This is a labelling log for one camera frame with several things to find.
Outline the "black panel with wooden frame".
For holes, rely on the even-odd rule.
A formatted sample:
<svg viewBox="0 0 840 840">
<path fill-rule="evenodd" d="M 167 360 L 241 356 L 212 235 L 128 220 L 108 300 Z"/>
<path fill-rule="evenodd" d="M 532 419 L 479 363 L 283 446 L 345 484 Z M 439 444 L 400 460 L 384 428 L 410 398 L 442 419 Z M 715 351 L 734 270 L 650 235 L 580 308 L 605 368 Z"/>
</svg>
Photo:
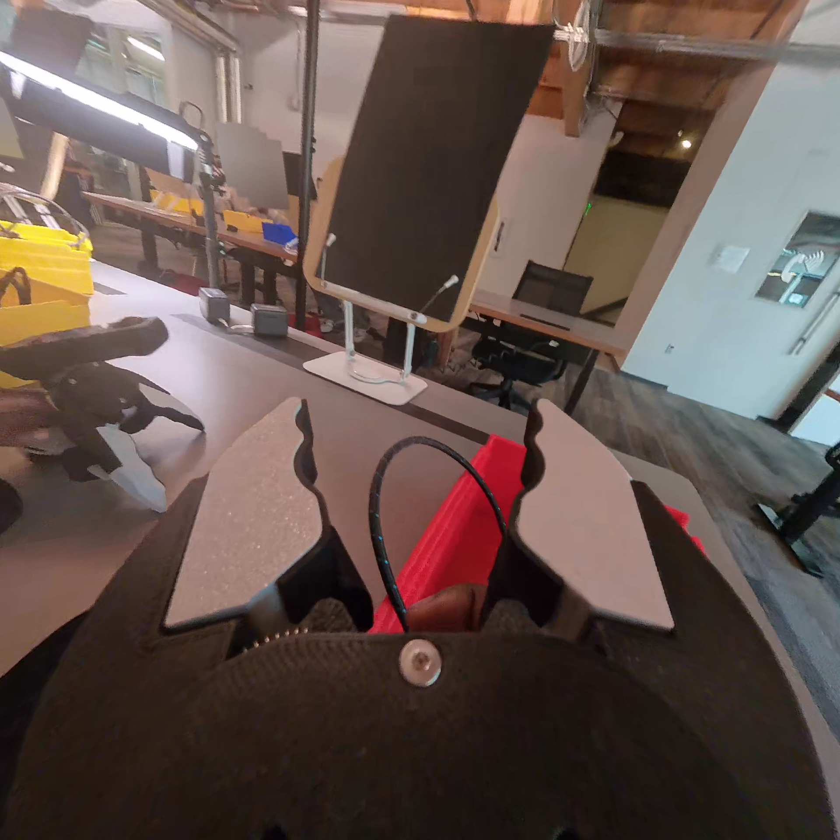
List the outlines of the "black panel with wooden frame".
<svg viewBox="0 0 840 840">
<path fill-rule="evenodd" d="M 393 15 L 345 155 L 325 171 L 304 277 L 343 304 L 344 349 L 304 364 L 389 406 L 427 382 L 415 331 L 466 318 L 499 218 L 497 185 L 556 24 Z"/>
</svg>

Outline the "grey office desk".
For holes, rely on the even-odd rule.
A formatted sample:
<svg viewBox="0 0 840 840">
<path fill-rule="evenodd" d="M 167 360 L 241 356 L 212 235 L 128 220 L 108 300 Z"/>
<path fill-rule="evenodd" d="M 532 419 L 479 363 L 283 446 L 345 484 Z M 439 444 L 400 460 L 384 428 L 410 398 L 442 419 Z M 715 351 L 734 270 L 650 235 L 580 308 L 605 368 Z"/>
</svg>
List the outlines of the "grey office desk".
<svg viewBox="0 0 840 840">
<path fill-rule="evenodd" d="M 615 328 L 610 325 L 488 291 L 476 292 L 469 304 L 469 314 L 528 329 L 550 340 L 565 341 L 586 348 L 581 372 L 563 406 L 565 413 L 571 417 L 581 402 L 599 360 L 604 358 L 617 365 L 628 352 L 628 343 L 620 339 Z"/>
</svg>

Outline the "red plastic bin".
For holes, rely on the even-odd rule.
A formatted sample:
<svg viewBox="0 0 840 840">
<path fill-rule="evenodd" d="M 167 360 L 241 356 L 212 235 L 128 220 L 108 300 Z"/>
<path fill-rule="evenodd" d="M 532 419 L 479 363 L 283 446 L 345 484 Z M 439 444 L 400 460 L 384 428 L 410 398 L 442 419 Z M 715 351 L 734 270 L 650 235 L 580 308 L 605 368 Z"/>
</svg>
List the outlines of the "red plastic bin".
<svg viewBox="0 0 840 840">
<path fill-rule="evenodd" d="M 473 458 L 480 478 L 488 485 L 508 519 L 522 490 L 520 474 L 526 447 L 491 435 Z M 456 481 L 396 582 L 408 606 L 451 585 L 487 583 L 497 556 L 501 534 L 484 492 L 466 472 Z"/>
</svg>

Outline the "long wooden workbench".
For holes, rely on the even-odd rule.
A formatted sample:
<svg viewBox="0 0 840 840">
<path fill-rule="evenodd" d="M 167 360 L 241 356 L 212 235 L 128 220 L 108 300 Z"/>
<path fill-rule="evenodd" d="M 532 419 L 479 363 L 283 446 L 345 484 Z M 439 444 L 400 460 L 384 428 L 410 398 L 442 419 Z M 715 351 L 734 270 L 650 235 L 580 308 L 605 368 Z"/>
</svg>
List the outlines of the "long wooden workbench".
<svg viewBox="0 0 840 840">
<path fill-rule="evenodd" d="M 207 268 L 207 237 L 200 217 L 189 213 L 170 212 L 153 205 L 119 196 L 83 192 L 91 209 L 103 211 L 106 218 L 140 232 L 142 259 L 135 273 L 145 279 L 176 287 L 175 275 L 161 268 L 156 241 L 164 238 L 174 246 L 191 250 L 196 267 Z M 249 230 L 217 225 L 220 260 L 231 259 L 239 265 L 240 303 L 249 308 L 256 293 L 265 304 L 275 305 L 279 296 L 277 280 L 284 277 L 290 288 L 297 288 L 298 256 L 284 245 L 273 243 Z"/>
</svg>

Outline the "white ceiling fan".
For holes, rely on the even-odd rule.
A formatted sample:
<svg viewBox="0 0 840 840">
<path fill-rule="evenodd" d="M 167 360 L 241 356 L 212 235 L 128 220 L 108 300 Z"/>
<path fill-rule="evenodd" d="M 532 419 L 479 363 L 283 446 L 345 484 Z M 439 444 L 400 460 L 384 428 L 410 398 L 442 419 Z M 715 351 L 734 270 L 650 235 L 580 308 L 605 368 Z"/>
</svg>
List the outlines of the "white ceiling fan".
<svg viewBox="0 0 840 840">
<path fill-rule="evenodd" d="M 592 2 L 580 1 L 570 22 L 561 20 L 560 11 L 560 2 L 552 1 L 554 40 L 566 44 L 568 65 L 575 73 L 582 69 L 594 40 Z"/>
</svg>

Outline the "black pole stand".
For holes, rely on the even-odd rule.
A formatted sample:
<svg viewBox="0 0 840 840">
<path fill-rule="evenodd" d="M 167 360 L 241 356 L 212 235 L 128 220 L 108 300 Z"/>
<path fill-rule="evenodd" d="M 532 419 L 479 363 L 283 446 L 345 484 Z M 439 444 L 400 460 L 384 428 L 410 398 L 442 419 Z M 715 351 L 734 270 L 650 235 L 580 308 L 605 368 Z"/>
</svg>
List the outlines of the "black pole stand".
<svg viewBox="0 0 840 840">
<path fill-rule="evenodd" d="M 296 329 L 306 330 L 307 288 L 304 261 L 312 203 L 312 156 L 314 149 L 314 122 L 316 116 L 316 91 L 319 54 L 320 1 L 305 4 L 306 27 L 304 33 L 303 72 L 301 87 L 301 175 L 298 218 L 298 253 L 296 280 Z"/>
</svg>

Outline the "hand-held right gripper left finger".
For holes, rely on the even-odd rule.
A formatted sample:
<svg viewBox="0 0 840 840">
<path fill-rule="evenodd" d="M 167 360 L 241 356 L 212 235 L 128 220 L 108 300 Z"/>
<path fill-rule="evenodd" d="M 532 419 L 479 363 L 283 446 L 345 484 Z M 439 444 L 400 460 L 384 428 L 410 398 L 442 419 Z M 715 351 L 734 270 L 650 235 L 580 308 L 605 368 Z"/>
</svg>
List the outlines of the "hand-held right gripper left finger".
<svg viewBox="0 0 840 840">
<path fill-rule="evenodd" d="M 311 454 L 308 406 L 290 397 L 219 456 L 206 475 L 165 629 L 243 618 L 253 633 L 275 634 L 299 622 L 281 586 L 325 535 Z"/>
</svg>

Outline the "person's right hand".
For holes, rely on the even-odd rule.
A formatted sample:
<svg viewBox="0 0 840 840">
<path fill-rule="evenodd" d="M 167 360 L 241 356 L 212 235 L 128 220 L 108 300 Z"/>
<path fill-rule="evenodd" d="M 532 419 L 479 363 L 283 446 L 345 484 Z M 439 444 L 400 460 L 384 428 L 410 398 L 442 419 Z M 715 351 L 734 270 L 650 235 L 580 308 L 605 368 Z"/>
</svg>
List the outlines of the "person's right hand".
<svg viewBox="0 0 840 840">
<path fill-rule="evenodd" d="M 414 634 L 478 632 L 486 597 L 483 584 L 449 586 L 407 608 L 407 630 Z"/>
</svg>

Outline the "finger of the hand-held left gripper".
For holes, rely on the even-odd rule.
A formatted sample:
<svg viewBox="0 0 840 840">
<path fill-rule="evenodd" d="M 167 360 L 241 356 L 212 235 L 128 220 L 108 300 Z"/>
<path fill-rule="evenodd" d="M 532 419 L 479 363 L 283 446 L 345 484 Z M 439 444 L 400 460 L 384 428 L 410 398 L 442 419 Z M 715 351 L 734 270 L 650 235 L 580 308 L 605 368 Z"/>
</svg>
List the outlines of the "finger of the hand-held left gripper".
<svg viewBox="0 0 840 840">
<path fill-rule="evenodd" d="M 140 456 L 132 436 L 123 432 L 116 424 L 97 427 L 97 433 L 117 456 L 120 466 L 106 472 L 100 465 L 91 465 L 88 468 L 89 474 L 100 480 L 110 480 L 144 508 L 159 513 L 165 512 L 165 486 Z"/>
</svg>

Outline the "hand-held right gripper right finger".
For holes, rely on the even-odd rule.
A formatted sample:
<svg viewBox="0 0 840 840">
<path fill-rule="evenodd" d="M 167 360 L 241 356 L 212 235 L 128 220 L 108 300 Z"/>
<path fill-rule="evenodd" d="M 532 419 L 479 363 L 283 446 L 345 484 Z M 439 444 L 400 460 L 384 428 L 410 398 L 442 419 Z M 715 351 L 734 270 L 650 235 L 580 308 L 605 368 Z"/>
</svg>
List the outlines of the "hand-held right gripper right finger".
<svg viewBox="0 0 840 840">
<path fill-rule="evenodd" d="M 524 555 L 520 598 L 553 634 L 605 618 L 668 634 L 664 585 L 622 463 L 549 399 L 530 408 L 508 533 Z"/>
</svg>

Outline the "yellow plastic bin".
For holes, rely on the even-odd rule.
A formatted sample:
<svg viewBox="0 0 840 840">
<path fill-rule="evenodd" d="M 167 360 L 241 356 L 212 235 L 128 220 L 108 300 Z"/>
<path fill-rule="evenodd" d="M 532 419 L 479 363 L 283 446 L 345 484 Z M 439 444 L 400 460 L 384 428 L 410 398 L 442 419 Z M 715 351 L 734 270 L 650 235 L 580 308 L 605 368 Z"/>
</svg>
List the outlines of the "yellow plastic bin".
<svg viewBox="0 0 840 840">
<path fill-rule="evenodd" d="M 1 346 L 90 321 L 92 246 L 85 228 L 1 223 Z"/>
</svg>

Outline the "led light panel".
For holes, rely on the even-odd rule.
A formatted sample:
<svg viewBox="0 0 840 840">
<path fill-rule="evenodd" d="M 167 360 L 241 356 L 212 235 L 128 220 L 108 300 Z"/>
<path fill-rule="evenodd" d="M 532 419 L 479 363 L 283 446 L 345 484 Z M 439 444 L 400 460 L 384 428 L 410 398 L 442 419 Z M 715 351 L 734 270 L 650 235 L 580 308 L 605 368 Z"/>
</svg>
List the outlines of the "led light panel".
<svg viewBox="0 0 840 840">
<path fill-rule="evenodd" d="M 89 144 L 187 185 L 197 176 L 203 200 L 208 285 L 219 288 L 222 255 L 214 205 L 214 147 L 179 114 L 63 77 L 2 51 L 2 97 L 12 117 Z"/>
</svg>

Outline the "black floor stand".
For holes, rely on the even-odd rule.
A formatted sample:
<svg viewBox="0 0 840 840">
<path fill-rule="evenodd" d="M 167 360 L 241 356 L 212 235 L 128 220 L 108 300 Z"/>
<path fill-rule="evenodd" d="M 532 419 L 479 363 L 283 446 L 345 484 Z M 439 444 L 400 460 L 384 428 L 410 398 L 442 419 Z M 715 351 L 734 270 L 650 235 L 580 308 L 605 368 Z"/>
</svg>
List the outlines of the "black floor stand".
<svg viewBox="0 0 840 840">
<path fill-rule="evenodd" d="M 824 458 L 831 471 L 815 489 L 792 497 L 791 503 L 781 511 L 757 504 L 758 511 L 766 518 L 779 540 L 793 553 L 803 571 L 819 579 L 824 576 L 823 562 L 804 540 L 804 535 L 819 518 L 838 518 L 839 443 L 830 447 Z"/>
</svg>

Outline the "black office chair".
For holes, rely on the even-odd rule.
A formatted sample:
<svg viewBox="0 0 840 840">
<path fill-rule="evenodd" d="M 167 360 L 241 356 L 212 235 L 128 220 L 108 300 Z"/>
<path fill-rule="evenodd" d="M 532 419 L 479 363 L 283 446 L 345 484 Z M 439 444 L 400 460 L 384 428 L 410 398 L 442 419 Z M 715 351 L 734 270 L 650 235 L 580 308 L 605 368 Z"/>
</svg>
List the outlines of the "black office chair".
<svg viewBox="0 0 840 840">
<path fill-rule="evenodd" d="M 551 312 L 578 317 L 592 284 L 592 278 L 561 269 L 541 266 L 532 260 L 524 269 L 512 299 Z M 471 351 L 471 360 L 480 370 L 501 376 L 500 384 L 469 384 L 467 392 L 502 408 L 528 409 L 529 400 L 515 389 L 515 384 L 539 387 L 560 380 L 569 364 L 579 364 L 581 372 L 569 396 L 565 412 L 572 413 L 590 380 L 599 351 L 587 349 L 568 340 L 525 329 L 510 322 L 498 325 L 480 317 L 479 340 Z"/>
</svg>

